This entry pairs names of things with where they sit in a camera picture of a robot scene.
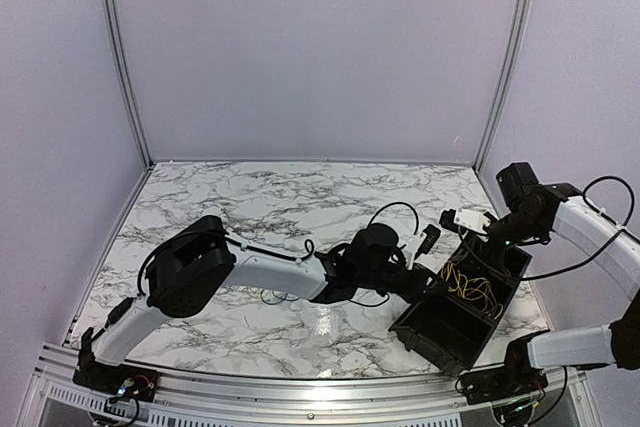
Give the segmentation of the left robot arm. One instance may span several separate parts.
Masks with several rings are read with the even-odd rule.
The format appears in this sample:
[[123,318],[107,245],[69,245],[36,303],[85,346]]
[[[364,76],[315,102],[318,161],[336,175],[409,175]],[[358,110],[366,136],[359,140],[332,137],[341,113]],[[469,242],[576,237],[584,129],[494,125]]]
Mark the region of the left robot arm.
[[216,216],[199,219],[155,248],[139,272],[137,294],[116,305],[99,330],[83,333],[79,369],[102,390],[119,391],[128,354],[169,320],[199,314],[222,287],[268,289],[323,305],[367,289],[416,303],[439,282],[431,270],[414,267],[414,252],[382,223],[327,252],[311,240],[305,249],[301,256],[276,253],[230,238]]

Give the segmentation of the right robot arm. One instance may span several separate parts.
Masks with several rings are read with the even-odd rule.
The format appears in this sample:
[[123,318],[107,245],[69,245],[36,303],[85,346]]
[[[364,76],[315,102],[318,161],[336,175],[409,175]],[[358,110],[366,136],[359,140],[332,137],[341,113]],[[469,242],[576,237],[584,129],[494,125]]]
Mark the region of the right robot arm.
[[543,279],[568,274],[589,264],[600,267],[622,289],[629,305],[608,325],[547,331],[512,341],[495,377],[506,395],[529,384],[534,370],[574,367],[590,370],[614,365],[639,367],[639,238],[627,222],[616,222],[570,183],[541,183],[527,162],[508,165],[496,175],[509,212],[489,224],[490,242],[501,247],[546,243],[558,236],[578,248],[585,259],[542,274]]

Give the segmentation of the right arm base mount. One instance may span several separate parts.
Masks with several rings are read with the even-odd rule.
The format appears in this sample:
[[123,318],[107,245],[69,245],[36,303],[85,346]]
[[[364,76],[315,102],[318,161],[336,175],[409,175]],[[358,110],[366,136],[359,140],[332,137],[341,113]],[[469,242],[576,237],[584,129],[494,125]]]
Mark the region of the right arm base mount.
[[528,343],[536,336],[538,333],[510,341],[500,366],[461,374],[456,389],[467,403],[493,402],[544,390],[548,386],[546,374],[534,368],[528,357]]

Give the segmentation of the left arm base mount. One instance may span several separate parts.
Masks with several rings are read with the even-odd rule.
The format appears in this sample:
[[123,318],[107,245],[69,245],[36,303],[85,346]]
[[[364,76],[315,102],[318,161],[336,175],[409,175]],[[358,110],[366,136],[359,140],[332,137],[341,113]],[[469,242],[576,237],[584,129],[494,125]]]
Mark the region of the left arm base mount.
[[93,343],[95,337],[100,337],[103,332],[104,330],[100,329],[95,334],[94,329],[89,327],[82,334],[72,382],[75,385],[116,397],[122,390],[124,383],[131,380],[133,384],[126,388],[126,393],[133,393],[138,400],[143,402],[152,402],[156,395],[159,373],[155,370],[128,364],[112,366],[97,361],[93,352]]

